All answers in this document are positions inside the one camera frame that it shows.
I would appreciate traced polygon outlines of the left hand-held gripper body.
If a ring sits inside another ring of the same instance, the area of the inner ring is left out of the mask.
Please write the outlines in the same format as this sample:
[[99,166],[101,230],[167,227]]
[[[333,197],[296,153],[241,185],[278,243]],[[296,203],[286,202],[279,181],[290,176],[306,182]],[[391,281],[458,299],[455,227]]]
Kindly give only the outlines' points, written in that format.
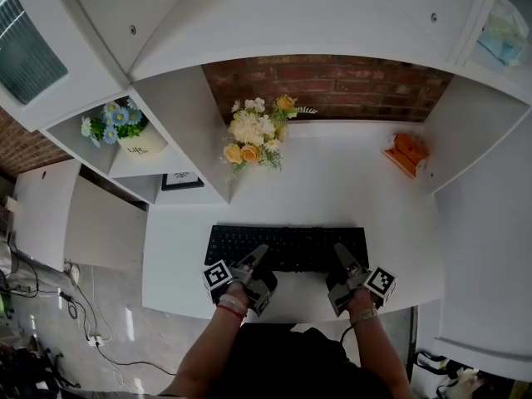
[[268,269],[259,265],[251,278],[239,279],[236,268],[237,265],[228,266],[225,261],[220,260],[203,270],[202,279],[209,297],[213,304],[218,305],[222,296],[226,294],[229,285],[240,283],[251,304],[251,309],[259,317],[269,305],[273,295],[269,292],[264,282],[259,280],[259,272]]

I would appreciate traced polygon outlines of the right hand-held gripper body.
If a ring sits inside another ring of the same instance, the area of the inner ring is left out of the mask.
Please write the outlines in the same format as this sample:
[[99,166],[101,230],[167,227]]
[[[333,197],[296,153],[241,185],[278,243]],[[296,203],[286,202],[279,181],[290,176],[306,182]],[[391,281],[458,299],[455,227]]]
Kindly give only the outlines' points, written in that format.
[[391,295],[396,289],[397,277],[381,267],[368,271],[365,281],[349,279],[344,285],[336,286],[331,292],[328,291],[328,298],[332,309],[339,317],[346,309],[348,303],[359,289],[366,289],[375,298],[374,305],[380,309],[387,304]]

